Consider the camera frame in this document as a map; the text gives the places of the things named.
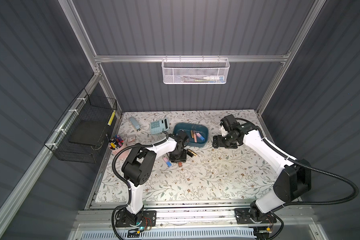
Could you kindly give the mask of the cup of coloured pens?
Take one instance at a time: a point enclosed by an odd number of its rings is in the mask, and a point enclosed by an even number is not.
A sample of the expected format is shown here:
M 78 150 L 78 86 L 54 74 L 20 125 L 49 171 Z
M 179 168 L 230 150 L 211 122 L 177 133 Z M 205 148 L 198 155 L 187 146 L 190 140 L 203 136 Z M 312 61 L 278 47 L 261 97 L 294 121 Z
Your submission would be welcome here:
M 124 140 L 119 136 L 115 135 L 109 139 L 109 149 L 118 150 L 124 145 Z

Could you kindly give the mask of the gold glitter lipstick angled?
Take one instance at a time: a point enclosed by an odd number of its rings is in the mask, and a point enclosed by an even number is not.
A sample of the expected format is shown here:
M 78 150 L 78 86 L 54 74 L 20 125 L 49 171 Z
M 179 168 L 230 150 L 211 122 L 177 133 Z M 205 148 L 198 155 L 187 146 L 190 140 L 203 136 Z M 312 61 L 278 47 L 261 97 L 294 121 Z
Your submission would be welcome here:
M 191 158 L 198 156 L 194 151 L 190 149 L 186 149 L 186 151 L 187 151 L 187 155 L 190 156 Z

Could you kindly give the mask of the pink blue gradient lipstick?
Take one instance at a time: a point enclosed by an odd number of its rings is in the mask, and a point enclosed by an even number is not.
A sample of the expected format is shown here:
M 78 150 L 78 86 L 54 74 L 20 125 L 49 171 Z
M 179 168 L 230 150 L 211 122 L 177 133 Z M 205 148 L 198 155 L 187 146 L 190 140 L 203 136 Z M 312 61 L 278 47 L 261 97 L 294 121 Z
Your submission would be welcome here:
M 170 160 L 167 157 L 163 157 L 163 160 L 165 161 L 165 163 L 167 164 L 167 166 L 170 168 L 172 166 L 172 163 L 170 162 Z

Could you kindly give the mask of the teal calculator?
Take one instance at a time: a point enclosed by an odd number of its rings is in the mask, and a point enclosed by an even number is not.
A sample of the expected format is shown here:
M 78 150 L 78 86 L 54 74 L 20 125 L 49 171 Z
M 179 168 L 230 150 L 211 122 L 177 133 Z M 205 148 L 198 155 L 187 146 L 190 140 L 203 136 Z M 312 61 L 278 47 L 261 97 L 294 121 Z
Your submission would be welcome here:
M 157 135 L 162 133 L 163 131 L 168 131 L 170 129 L 170 123 L 167 118 L 157 120 L 150 123 L 150 131 L 152 135 Z

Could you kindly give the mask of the floral table mat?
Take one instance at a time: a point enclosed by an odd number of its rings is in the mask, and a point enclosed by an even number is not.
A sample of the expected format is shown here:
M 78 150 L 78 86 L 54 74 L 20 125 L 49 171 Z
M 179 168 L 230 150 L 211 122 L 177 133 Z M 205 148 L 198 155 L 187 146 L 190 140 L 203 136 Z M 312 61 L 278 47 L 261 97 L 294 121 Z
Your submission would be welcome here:
M 163 138 L 161 134 L 151 134 L 150 123 L 164 118 L 169 120 L 171 127 L 177 123 L 191 123 L 206 126 L 209 130 L 206 145 L 193 148 L 198 156 L 188 158 L 182 167 L 172 164 L 169 168 L 163 158 L 155 162 L 149 180 L 143 185 L 145 203 L 257 199 L 272 189 L 278 176 L 254 150 L 247 146 L 234 150 L 213 148 L 213 136 L 220 134 L 220 120 L 227 115 L 260 124 L 253 110 L 123 114 L 119 136 L 126 139 L 127 136 L 135 135 L 136 141 L 142 144 L 154 143 Z M 140 132 L 135 131 L 129 121 L 130 117 L 138 121 Z

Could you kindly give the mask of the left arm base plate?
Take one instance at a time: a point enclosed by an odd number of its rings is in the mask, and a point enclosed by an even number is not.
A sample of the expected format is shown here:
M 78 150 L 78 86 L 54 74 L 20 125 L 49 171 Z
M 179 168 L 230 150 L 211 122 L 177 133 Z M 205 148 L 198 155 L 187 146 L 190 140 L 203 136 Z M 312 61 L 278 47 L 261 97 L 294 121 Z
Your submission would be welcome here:
M 157 212 L 141 210 L 136 215 L 126 209 L 118 211 L 115 216 L 115 227 L 154 227 L 156 225 Z

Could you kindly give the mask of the grey blue small device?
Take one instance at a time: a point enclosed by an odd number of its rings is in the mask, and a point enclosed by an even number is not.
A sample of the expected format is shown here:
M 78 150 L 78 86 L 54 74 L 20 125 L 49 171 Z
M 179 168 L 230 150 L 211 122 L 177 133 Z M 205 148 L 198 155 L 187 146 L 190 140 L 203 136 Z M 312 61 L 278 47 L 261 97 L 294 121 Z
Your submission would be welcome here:
M 134 117 L 130 117 L 129 118 L 130 123 L 132 124 L 132 126 L 134 127 L 136 132 L 140 132 L 141 131 L 141 126 L 138 123 L 138 121 L 134 118 Z

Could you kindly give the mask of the teal storage box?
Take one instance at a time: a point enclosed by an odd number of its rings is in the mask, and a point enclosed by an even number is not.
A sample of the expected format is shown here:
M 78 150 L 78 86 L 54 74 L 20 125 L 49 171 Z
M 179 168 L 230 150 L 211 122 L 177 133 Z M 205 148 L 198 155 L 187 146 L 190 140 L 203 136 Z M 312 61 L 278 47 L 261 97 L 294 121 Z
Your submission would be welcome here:
M 189 147 L 202 148 L 208 142 L 209 130 L 206 126 L 198 125 L 198 124 L 191 124 L 191 123 L 177 123 L 174 127 L 173 134 L 176 134 L 180 130 L 184 130 L 188 134 L 189 139 L 190 139 L 190 142 L 188 143 Z M 201 135 L 205 138 L 205 142 L 201 142 L 197 138 L 197 143 L 195 143 L 194 139 L 192 139 L 192 137 L 191 137 L 190 130 L 195 131 L 195 133 L 196 132 L 201 133 Z

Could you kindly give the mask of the pink small box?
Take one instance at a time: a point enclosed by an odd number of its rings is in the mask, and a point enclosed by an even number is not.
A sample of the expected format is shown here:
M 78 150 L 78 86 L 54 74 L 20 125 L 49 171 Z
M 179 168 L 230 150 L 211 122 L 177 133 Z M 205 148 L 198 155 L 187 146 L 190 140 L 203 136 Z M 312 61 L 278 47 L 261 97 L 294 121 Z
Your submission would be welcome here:
M 135 143 L 136 143 L 136 136 L 135 135 L 127 136 L 127 144 L 128 145 L 134 145 Z

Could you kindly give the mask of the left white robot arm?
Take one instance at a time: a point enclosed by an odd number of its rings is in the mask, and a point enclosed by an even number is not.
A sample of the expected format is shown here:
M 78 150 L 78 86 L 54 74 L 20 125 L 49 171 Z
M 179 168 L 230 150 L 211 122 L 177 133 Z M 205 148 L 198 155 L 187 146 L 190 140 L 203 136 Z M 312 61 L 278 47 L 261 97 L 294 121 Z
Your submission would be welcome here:
M 172 163 L 187 160 L 186 146 L 190 142 L 188 134 L 180 131 L 166 135 L 166 138 L 151 145 L 133 145 L 122 166 L 130 194 L 126 210 L 132 215 L 137 215 L 144 207 L 142 186 L 149 179 L 155 161 L 162 156 L 169 157 Z

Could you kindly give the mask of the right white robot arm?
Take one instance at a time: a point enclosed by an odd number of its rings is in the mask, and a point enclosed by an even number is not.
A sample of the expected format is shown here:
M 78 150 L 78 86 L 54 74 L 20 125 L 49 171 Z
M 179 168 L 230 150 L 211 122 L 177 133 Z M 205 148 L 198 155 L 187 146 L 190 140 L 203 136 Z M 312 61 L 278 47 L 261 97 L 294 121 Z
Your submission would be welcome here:
M 236 149 L 246 145 L 259 154 L 278 175 L 272 189 L 250 205 L 249 216 L 254 223 L 292 203 L 312 188 L 311 170 L 307 161 L 297 161 L 264 137 L 261 129 L 251 123 L 221 124 L 221 135 L 213 137 L 214 148 Z

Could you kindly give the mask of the pink lip gloss tube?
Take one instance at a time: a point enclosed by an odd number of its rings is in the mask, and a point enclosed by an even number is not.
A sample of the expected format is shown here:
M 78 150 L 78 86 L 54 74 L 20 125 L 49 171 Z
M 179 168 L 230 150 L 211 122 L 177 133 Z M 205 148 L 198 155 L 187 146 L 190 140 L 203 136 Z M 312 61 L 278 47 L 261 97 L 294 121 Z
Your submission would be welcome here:
M 197 136 L 196 136 L 195 131 L 192 131 L 192 136 L 193 136 L 194 142 L 197 143 Z

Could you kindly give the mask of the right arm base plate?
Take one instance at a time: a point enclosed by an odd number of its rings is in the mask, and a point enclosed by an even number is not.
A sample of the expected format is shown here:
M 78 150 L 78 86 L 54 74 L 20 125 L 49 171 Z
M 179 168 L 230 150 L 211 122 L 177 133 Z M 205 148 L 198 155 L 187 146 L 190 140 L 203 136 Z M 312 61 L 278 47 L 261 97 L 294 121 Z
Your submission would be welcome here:
M 270 213 L 264 214 L 251 208 L 234 209 L 237 224 L 275 224 L 278 220 Z

